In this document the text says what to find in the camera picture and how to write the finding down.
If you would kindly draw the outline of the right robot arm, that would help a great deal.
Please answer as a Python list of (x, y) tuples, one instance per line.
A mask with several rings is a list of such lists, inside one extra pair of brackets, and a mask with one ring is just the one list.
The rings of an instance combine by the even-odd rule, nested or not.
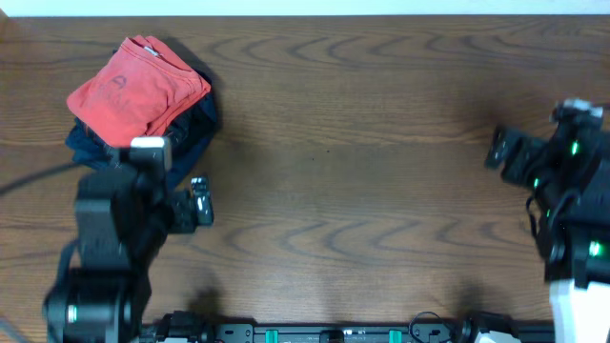
[(558, 342), (609, 339), (609, 134), (557, 129), (548, 140), (499, 126), (485, 159), (530, 191), (530, 232), (544, 263)]

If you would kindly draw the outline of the red printed t-shirt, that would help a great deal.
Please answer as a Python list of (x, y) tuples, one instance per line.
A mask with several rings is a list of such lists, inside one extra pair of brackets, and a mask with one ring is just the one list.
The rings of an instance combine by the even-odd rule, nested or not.
[(211, 85), (154, 36), (127, 37), (109, 62), (67, 98), (69, 110), (106, 144), (161, 136)]

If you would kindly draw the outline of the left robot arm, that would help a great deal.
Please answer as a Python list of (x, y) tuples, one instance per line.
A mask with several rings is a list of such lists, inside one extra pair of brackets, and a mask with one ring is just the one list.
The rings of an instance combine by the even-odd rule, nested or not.
[(78, 235), (44, 302), (50, 342), (131, 342), (152, 294), (149, 268), (171, 234), (214, 221), (209, 180), (168, 189), (152, 165), (96, 171), (78, 183)]

